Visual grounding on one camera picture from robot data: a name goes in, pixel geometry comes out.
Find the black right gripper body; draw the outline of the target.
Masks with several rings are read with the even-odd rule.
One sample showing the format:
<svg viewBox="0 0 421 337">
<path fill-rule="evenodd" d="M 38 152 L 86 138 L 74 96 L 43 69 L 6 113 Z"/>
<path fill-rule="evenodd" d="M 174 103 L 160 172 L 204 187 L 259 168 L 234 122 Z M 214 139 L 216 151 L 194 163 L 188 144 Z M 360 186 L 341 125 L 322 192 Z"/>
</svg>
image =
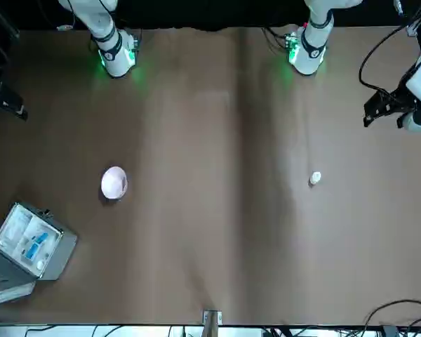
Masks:
<svg viewBox="0 0 421 337">
<path fill-rule="evenodd" d="M 20 95 L 0 81 L 0 109 L 10 112 L 17 118 L 26 121 L 28 112 Z"/>
</svg>

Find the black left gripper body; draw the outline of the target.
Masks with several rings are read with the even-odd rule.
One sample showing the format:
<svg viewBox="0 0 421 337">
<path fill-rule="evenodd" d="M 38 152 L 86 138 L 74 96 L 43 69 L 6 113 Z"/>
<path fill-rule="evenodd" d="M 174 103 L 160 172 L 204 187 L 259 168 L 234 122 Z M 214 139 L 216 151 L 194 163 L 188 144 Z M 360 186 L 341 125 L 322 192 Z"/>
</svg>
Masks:
<svg viewBox="0 0 421 337">
<path fill-rule="evenodd" d="M 404 84 L 389 95 L 376 91 L 364 104 L 363 126 L 369 127 L 376 119 L 392 114 L 400 114 L 396 120 L 397 127 L 403 127 L 406 117 L 409 117 L 417 108 L 417 100 Z"/>
</svg>

